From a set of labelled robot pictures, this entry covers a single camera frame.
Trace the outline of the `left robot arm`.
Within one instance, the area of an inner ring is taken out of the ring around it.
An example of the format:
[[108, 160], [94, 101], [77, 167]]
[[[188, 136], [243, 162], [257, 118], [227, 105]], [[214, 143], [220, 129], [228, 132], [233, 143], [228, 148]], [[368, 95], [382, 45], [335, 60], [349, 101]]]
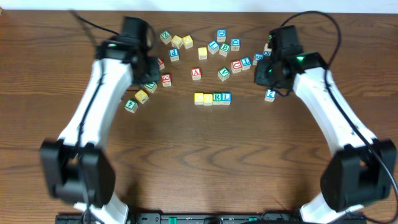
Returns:
[[134, 85], [161, 79], [150, 56], [153, 28], [124, 17], [120, 32], [95, 44], [91, 77], [70, 122], [55, 141], [45, 140], [40, 160], [51, 197], [83, 212], [82, 223], [127, 223], [129, 207], [116, 195], [116, 174], [104, 149], [117, 108]]

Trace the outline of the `green R block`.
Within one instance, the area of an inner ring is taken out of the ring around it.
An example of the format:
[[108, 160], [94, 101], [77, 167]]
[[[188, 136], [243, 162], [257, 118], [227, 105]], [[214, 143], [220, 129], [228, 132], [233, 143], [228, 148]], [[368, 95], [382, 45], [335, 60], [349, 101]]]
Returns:
[[220, 105], [222, 103], [222, 93], [213, 93], [212, 105]]

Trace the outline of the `yellow O block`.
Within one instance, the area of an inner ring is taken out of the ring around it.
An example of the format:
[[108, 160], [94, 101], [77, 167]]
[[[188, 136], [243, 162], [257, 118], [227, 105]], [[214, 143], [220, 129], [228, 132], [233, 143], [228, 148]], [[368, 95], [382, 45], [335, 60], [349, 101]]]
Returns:
[[203, 105], [204, 106], [211, 106], [213, 104], [213, 94], [212, 93], [205, 93], [203, 95]]

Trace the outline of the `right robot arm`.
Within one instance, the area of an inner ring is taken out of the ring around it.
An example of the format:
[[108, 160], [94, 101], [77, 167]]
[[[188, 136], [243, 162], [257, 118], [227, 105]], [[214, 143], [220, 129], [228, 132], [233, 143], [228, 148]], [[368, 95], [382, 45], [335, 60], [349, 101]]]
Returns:
[[321, 192], [303, 205], [300, 218], [307, 223], [336, 223], [356, 218], [355, 211], [388, 198], [397, 190], [393, 171], [397, 149], [380, 141], [355, 115], [318, 52], [304, 52], [294, 26], [269, 33], [254, 74], [267, 86], [265, 99], [274, 101], [281, 89], [295, 93], [319, 125], [332, 160], [320, 179]]

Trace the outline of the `yellow C block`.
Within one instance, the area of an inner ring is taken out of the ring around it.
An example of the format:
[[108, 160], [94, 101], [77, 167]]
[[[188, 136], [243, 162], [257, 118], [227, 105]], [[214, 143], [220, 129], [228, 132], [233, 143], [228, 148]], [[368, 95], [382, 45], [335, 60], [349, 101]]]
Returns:
[[194, 104], [195, 105], [202, 105], [203, 104], [203, 97], [204, 97], [204, 93], [199, 93], [199, 92], [194, 93]]

